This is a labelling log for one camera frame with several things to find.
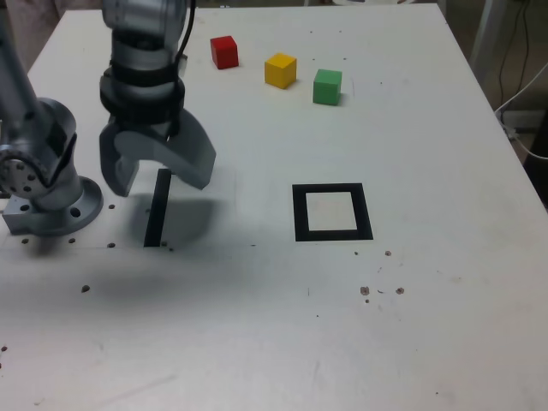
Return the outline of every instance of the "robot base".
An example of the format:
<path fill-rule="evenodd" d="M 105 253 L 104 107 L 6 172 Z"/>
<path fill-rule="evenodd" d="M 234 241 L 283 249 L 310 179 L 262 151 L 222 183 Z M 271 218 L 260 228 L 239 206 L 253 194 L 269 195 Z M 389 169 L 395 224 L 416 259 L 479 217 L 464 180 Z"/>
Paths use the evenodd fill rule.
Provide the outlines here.
<path fill-rule="evenodd" d="M 79 178 L 83 188 L 80 198 L 60 210 L 41 211 L 29 200 L 12 196 L 3 212 L 11 234 L 47 237 L 74 233 L 86 227 L 101 212 L 103 195 L 96 182 Z"/>

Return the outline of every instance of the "black cable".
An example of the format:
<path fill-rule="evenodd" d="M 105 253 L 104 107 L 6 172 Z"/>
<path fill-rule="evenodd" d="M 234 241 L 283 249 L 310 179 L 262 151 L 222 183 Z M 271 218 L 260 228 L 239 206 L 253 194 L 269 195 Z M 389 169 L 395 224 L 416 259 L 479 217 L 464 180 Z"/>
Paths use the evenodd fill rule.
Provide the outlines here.
<path fill-rule="evenodd" d="M 523 77 L 525 76 L 525 70 L 527 68 L 527 62 L 529 60 L 529 27 L 527 26 L 527 10 L 529 9 L 529 5 L 531 4 L 531 0 L 527 0 L 527 4 L 525 5 L 525 9 L 523 10 L 523 28 L 525 29 L 525 58 L 523 59 L 523 68 L 521 69 L 521 77 L 520 77 L 520 84 L 517 87 L 517 90 L 515 94 L 520 92 L 521 86 L 523 85 Z"/>
<path fill-rule="evenodd" d="M 182 53 L 185 50 L 185 47 L 187 46 L 188 39 L 190 38 L 190 33 L 192 32 L 192 26 L 194 25 L 194 13 L 196 11 L 196 0 L 190 0 L 190 15 L 188 16 L 188 25 L 187 25 L 187 31 L 185 32 L 185 37 L 182 38 L 181 47 L 179 48 L 179 51 L 176 55 L 176 63 L 179 65 L 179 61 L 181 60 Z"/>
<path fill-rule="evenodd" d="M 525 5 L 526 5 L 526 2 L 523 2 L 520 5 L 520 8 L 517 10 L 517 14 L 515 15 L 515 21 L 514 21 L 514 30 L 512 31 L 512 35 L 510 36 L 510 41 L 508 42 L 508 46 L 506 47 L 506 51 L 504 52 L 503 62 L 500 66 L 500 71 L 498 72 L 498 85 L 500 87 L 500 105 L 504 104 L 504 86 L 503 86 L 504 66 L 506 65 L 506 59 L 508 58 L 508 54 L 509 54 L 509 51 L 512 47 L 512 44 L 514 43 L 515 35 L 517 34 L 518 22 L 520 21 L 521 11 L 523 10 Z M 501 111 L 500 120 L 501 120 L 501 123 L 504 125 L 503 116 L 504 116 L 504 112 Z"/>
<path fill-rule="evenodd" d="M 529 27 L 527 25 L 527 10 L 529 9 L 531 0 L 526 0 L 524 4 L 525 8 L 523 9 L 523 14 L 521 17 L 523 18 L 523 28 L 525 30 L 525 57 L 523 59 L 523 67 L 521 68 L 520 84 L 518 84 L 514 95 L 521 91 L 521 86 L 523 86 L 523 78 L 525 77 L 525 71 L 527 69 L 527 62 L 529 61 Z M 501 110 L 500 118 L 502 124 L 504 124 L 504 112 L 508 110 L 513 103 L 513 101 L 510 101 L 509 104 Z"/>

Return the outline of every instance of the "white cable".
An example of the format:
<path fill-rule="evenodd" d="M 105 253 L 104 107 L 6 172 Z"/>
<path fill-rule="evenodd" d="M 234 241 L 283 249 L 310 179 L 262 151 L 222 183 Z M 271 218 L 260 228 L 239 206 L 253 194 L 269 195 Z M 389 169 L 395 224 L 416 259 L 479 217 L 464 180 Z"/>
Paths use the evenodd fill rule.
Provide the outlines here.
<path fill-rule="evenodd" d="M 538 160 L 548 161 L 548 157 L 542 157 L 542 156 L 539 156 L 539 155 L 535 154 L 534 152 L 530 152 L 529 149 L 528 149 L 527 147 L 525 147 L 525 145 L 521 142 L 519 136 L 515 136 L 515 137 L 514 137 L 514 140 L 517 141 L 517 144 L 519 144 L 519 145 L 521 146 L 521 148 L 523 149 L 523 151 L 525 151 L 525 152 L 526 152 L 527 154 L 529 154 L 531 157 L 535 157 L 535 158 L 537 158 Z"/>
<path fill-rule="evenodd" d="M 508 104 L 510 104 L 510 102 L 512 102 L 513 100 L 518 98 L 523 92 L 525 92 L 544 73 L 546 68 L 548 68 L 548 63 L 545 64 L 545 66 L 540 69 L 540 71 L 537 73 L 537 75 L 535 75 L 533 77 L 533 79 L 531 81 L 529 81 L 527 83 L 527 85 L 520 90 L 520 92 L 518 92 L 514 97 L 512 97 L 511 99 L 506 101 L 506 103 L 504 103 L 499 108 L 497 108 L 495 110 L 495 115 L 498 112 L 500 112 L 500 110 L 502 110 L 504 107 L 506 107 Z M 528 155 L 530 155 L 531 157 L 537 158 L 538 160 L 548 161 L 548 157 L 539 156 L 538 154 L 535 154 L 534 152 L 531 152 L 527 147 L 525 147 L 525 145 L 520 140 L 520 135 L 518 133 L 516 133 L 513 128 L 510 128 L 510 127 L 502 124 L 501 121 L 500 121 L 500 118 L 498 119 L 498 122 L 504 128 L 504 130 L 506 130 L 507 135 L 511 134 L 511 137 L 509 136 L 509 139 L 517 141 L 517 143 L 520 145 L 521 149 L 524 150 Z"/>
<path fill-rule="evenodd" d="M 525 87 L 523 87 L 523 88 L 521 89 L 520 92 L 518 92 L 513 98 L 511 98 L 511 99 L 508 100 L 506 103 L 504 103 L 504 104 L 501 105 L 499 108 L 497 108 L 497 109 L 495 110 L 495 114 L 497 114 L 501 109 L 503 109 L 503 108 L 506 107 L 508 104 L 510 104 L 511 101 L 513 101 L 514 99 L 518 98 L 518 96 L 520 96 L 523 92 L 525 92 L 525 91 L 529 88 L 529 86 L 531 86 L 531 85 L 540 77 L 540 75 L 544 73 L 544 71 L 546 70 L 546 68 L 548 68 L 548 63 L 547 63 L 543 68 L 540 69 L 540 71 L 537 73 L 537 75 L 535 75 L 535 76 L 533 77 L 533 79 L 532 79 L 531 81 L 529 81 L 529 84 L 527 84 Z"/>

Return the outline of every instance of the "cable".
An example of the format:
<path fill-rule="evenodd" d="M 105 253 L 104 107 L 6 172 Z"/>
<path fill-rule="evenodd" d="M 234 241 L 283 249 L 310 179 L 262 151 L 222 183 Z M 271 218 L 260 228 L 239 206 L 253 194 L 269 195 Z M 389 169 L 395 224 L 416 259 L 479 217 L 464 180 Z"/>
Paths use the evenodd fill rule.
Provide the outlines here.
<path fill-rule="evenodd" d="M 525 70 L 527 68 L 527 62 L 529 61 L 529 27 L 527 26 L 527 11 L 530 4 L 531 0 L 527 0 L 527 4 L 525 5 L 523 14 L 521 15 L 521 17 L 523 17 L 523 29 L 525 30 L 525 58 L 523 59 L 523 68 L 521 69 L 520 84 L 518 85 L 516 92 L 519 92 L 521 89 L 523 77 L 525 76 Z"/>
<path fill-rule="evenodd" d="M 504 103 L 503 105 L 501 105 L 499 108 L 497 108 L 495 110 L 495 114 L 497 114 L 501 109 L 503 109 L 504 107 L 506 107 L 508 104 L 510 104 L 512 101 L 514 101 L 516 98 L 518 98 L 523 92 L 525 92 L 539 77 L 541 74 L 544 73 L 544 71 L 546 70 L 546 68 L 548 68 L 548 63 L 545 64 L 545 66 L 543 68 L 540 69 L 540 71 L 537 73 L 537 75 L 535 75 L 533 77 L 533 79 L 531 81 L 529 81 L 529 83 L 523 87 L 514 97 L 510 98 L 506 103 Z"/>
<path fill-rule="evenodd" d="M 187 47 L 188 39 L 190 38 L 190 33 L 192 32 L 192 27 L 194 25 L 195 11 L 196 11 L 196 0 L 190 0 L 190 15 L 188 16 L 187 31 L 185 32 L 185 37 L 182 38 L 181 47 L 179 47 L 179 51 L 176 54 L 177 66 L 179 65 L 179 61 L 181 60 L 182 53 L 184 52 L 185 47 Z"/>
<path fill-rule="evenodd" d="M 525 76 L 525 71 L 527 69 L 527 62 L 529 61 L 529 27 L 527 25 L 527 10 L 529 9 L 529 5 L 531 4 L 531 0 L 525 0 L 522 5 L 525 4 L 525 8 L 523 9 L 523 13 L 521 14 L 521 17 L 523 19 L 523 29 L 525 31 L 525 56 L 523 58 L 523 66 L 521 67 L 521 76 L 520 76 L 520 82 L 517 86 L 517 89 L 515 90 L 515 93 L 518 93 L 521 90 L 521 86 L 523 85 L 523 78 Z M 504 110 L 500 113 L 500 119 L 501 123 L 504 124 L 504 113 L 506 110 L 510 108 L 512 104 L 508 104 L 508 107 L 506 107 Z"/>
<path fill-rule="evenodd" d="M 523 6 L 525 3 L 522 3 L 520 5 L 520 8 L 517 10 L 517 14 L 515 15 L 515 21 L 514 21 L 514 30 L 512 31 L 512 35 L 510 36 L 510 40 L 508 42 L 508 46 L 506 47 L 506 51 L 504 52 L 503 62 L 500 66 L 500 71 L 498 72 L 498 85 L 500 87 L 500 104 L 502 105 L 504 103 L 504 86 L 503 86 L 503 72 L 504 72 L 504 66 L 506 65 L 506 59 L 508 58 L 508 54 L 510 52 L 510 49 L 512 48 L 512 44 L 514 43 L 515 34 L 517 33 L 517 25 L 520 20 L 520 14 L 523 10 Z"/>
<path fill-rule="evenodd" d="M 521 142 L 521 140 L 519 139 L 518 136 L 515 136 L 514 140 L 517 141 L 517 143 L 521 146 L 523 151 L 525 151 L 531 157 L 535 157 L 538 160 L 548 161 L 548 157 L 542 157 L 542 156 L 539 156 L 538 154 L 535 154 L 534 152 L 530 152 L 529 149 L 527 147 L 525 147 L 525 145 Z"/>

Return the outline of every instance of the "red cube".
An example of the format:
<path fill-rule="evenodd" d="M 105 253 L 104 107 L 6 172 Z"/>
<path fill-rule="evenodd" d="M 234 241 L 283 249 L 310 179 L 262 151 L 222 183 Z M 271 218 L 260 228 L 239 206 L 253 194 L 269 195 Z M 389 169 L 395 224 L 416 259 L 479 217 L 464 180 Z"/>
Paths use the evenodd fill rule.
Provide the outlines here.
<path fill-rule="evenodd" d="M 238 67 L 238 46 L 232 36 L 211 39 L 211 56 L 219 70 Z"/>

